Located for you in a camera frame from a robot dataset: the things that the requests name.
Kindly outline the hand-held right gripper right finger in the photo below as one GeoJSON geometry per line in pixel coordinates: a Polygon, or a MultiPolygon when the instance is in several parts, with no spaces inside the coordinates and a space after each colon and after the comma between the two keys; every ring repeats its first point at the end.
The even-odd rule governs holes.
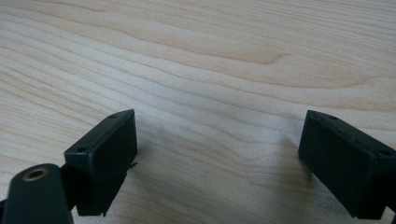
{"type": "Polygon", "coordinates": [[[352,217],[396,219],[396,150],[343,120],[309,110],[299,158],[352,217]]]}

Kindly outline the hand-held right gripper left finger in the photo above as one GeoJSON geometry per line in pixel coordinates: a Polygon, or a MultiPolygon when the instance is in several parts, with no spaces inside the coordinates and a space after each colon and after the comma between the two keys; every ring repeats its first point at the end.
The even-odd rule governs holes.
{"type": "Polygon", "coordinates": [[[134,111],[103,119],[64,153],[68,206],[81,216],[105,215],[136,155],[134,111]]]}

